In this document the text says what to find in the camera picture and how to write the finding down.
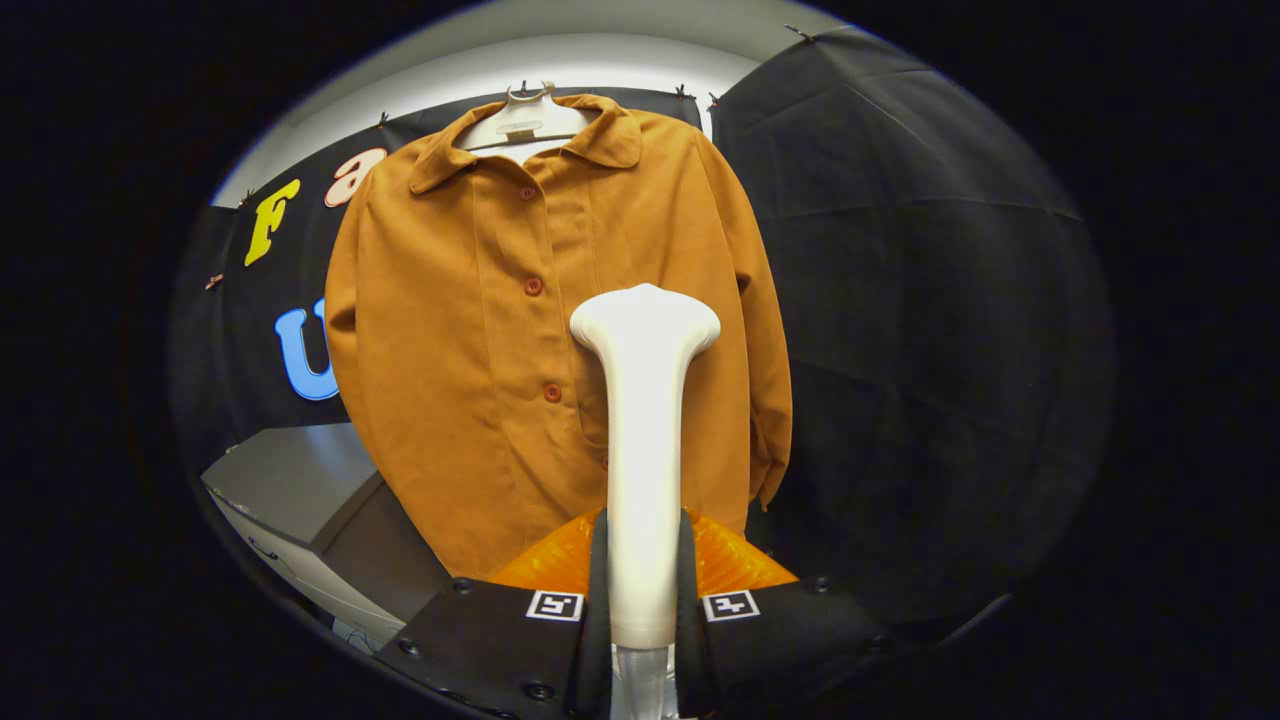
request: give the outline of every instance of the white wall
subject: white wall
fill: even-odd
[[[392,118],[463,97],[502,92],[527,81],[538,88],[548,79],[558,87],[637,87],[698,96],[703,128],[710,135],[707,106],[759,65],[709,47],[660,37],[608,33],[539,36],[475,47],[439,58],[312,109],[296,123],[288,119],[266,132],[241,159],[212,199],[234,208],[250,188],[259,188],[316,150]]]

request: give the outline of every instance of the hanger hook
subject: hanger hook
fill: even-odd
[[[516,95],[515,92],[511,91],[511,86],[508,85],[507,86],[507,100],[508,101],[515,101],[515,102],[525,102],[525,101],[529,101],[529,100],[538,100],[543,95],[549,95],[550,91],[556,90],[556,83],[553,83],[550,81],[545,81],[545,79],[541,81],[541,82],[543,82],[543,88],[539,90],[538,92],[535,92],[534,95],[527,96],[527,97],[525,97],[524,95]],[[516,92],[520,92],[520,94],[527,92],[525,90],[525,86],[526,86],[526,81],[521,81],[520,90],[517,90]]]

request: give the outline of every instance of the white hanger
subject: white hanger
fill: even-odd
[[[453,141],[454,147],[476,155],[504,155],[517,161],[549,147],[564,145],[586,126],[599,110],[564,108],[552,101],[556,85],[543,81],[543,90],[530,97],[512,95],[507,86],[507,104],[500,110],[462,131]]]

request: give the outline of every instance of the clothes hanger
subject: clothes hanger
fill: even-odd
[[[541,83],[543,88],[529,97],[513,94],[508,85],[507,104],[493,115],[462,131],[453,142],[454,147],[483,150],[568,140],[582,132],[599,115],[599,110],[579,110],[556,104],[550,97],[556,85],[550,81]]]

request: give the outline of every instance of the orange shirt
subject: orange shirt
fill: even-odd
[[[721,336],[695,356],[681,503],[742,533],[782,480],[791,378],[755,215],[698,128],[608,97],[524,167],[453,147],[503,102],[388,155],[342,222],[325,286],[343,404],[453,575],[486,579],[605,503],[604,372],[568,319],[640,283],[695,297]]]

